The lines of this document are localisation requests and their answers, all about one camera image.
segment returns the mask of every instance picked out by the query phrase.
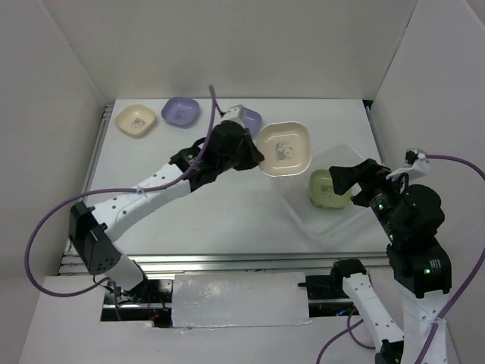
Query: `green plate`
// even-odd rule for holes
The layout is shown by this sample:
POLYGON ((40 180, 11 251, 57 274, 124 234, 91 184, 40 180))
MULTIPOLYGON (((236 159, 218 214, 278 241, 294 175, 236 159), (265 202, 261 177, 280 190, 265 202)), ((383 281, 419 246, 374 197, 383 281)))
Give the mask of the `green plate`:
POLYGON ((348 190, 342 196, 333 192, 333 183, 327 169, 318 169, 310 176, 310 201, 319 208, 343 209, 350 203, 352 191, 348 190))

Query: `purple bowl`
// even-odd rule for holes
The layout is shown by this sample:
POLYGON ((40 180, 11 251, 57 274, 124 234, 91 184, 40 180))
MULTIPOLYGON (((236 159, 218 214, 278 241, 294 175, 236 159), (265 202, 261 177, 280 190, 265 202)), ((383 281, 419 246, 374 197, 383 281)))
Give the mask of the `purple bowl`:
POLYGON ((161 116, 171 125, 188 127, 196 121, 199 109, 199 103, 194 99, 173 97, 161 110, 161 116))
POLYGON ((246 110, 246 117, 244 118, 244 127, 249 129, 251 137, 256 137, 263 127, 263 119, 261 114, 253 111, 249 108, 244 108, 246 110))

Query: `beige plate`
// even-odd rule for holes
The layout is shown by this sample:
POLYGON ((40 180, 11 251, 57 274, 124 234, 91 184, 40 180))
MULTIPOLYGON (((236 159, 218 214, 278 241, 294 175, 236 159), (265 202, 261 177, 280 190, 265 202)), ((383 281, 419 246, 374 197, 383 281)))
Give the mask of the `beige plate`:
POLYGON ((310 135, 295 121, 263 127, 256 146, 264 155, 259 167, 269 176, 300 174, 310 165, 310 135))
POLYGON ((131 105, 125 108, 114 123, 132 137, 139 137, 155 123, 155 113, 143 105, 131 105))

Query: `white table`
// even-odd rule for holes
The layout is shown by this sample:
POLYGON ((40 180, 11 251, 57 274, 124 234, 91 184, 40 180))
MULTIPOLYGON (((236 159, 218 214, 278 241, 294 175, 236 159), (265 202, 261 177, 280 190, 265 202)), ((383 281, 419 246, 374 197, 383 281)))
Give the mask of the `white table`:
MULTIPOLYGON (((198 100, 202 109, 199 120, 188 129, 168 125, 161 119, 166 101, 116 101, 91 190, 134 186, 180 149, 206 134, 210 100, 198 100), (122 133, 114 124, 116 116, 133 104, 145 105, 157 115, 156 125, 139 139, 122 133)), ((265 124, 282 121, 304 124, 311 135, 312 155, 338 143, 348 143, 363 157, 379 160, 361 100, 220 100, 222 109, 240 103, 261 113, 265 124)), ((322 244, 310 240, 286 213, 269 179, 258 168, 228 171, 214 183, 145 218, 126 232, 117 245, 132 255, 384 251, 387 239, 374 219, 342 241, 322 244)), ((88 203, 109 197, 94 196, 88 203)))

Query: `clear plastic bin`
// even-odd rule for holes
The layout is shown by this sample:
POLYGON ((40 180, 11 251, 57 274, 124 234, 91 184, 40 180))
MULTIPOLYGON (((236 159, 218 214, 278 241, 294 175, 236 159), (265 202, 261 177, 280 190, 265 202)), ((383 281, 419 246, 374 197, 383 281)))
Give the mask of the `clear plastic bin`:
MULTIPOLYGON (((328 169, 333 165, 352 167, 364 159, 349 145, 339 144, 311 158, 310 166, 301 174, 272 178, 273 188, 278 191, 284 206, 298 226, 313 240, 330 241, 332 236, 353 225, 368 209, 349 204, 344 209, 320 209, 309 198, 308 182, 317 169, 328 169)), ((352 195, 360 188, 355 185, 352 195)))

